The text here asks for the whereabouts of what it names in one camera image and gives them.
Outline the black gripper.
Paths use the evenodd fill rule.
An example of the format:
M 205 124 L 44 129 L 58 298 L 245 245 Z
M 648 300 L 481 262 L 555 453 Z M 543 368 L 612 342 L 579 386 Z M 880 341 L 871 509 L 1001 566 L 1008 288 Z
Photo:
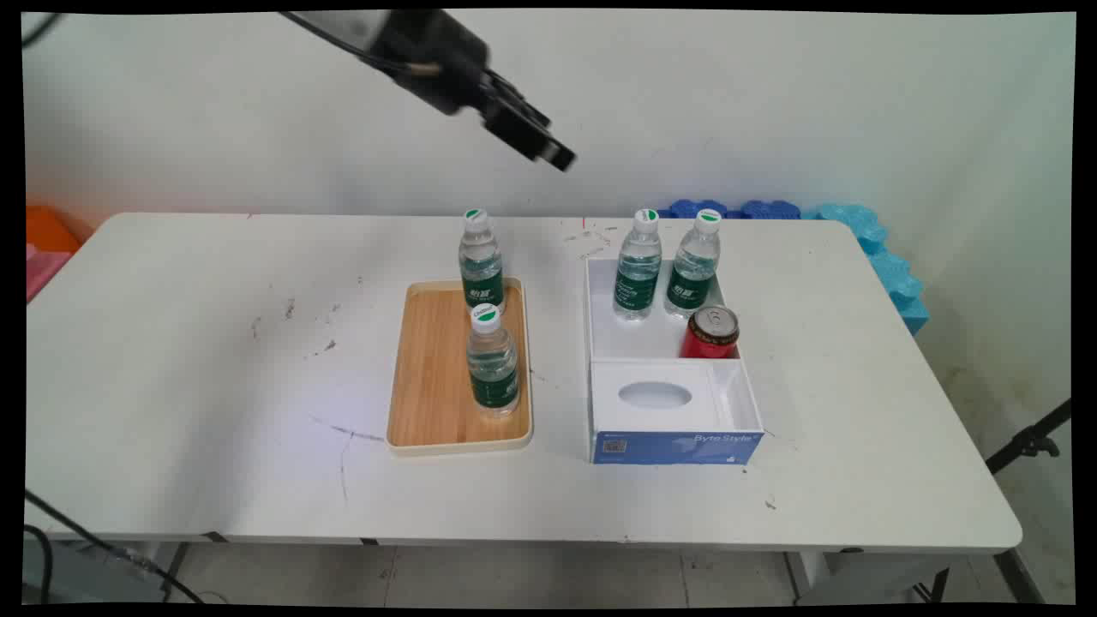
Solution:
M 483 127 L 529 160 L 561 172 L 576 155 L 548 133 L 552 121 L 489 67 L 489 47 L 442 9 L 391 10 L 369 54 L 396 63 L 393 81 L 444 116 L 464 108 L 483 113 Z

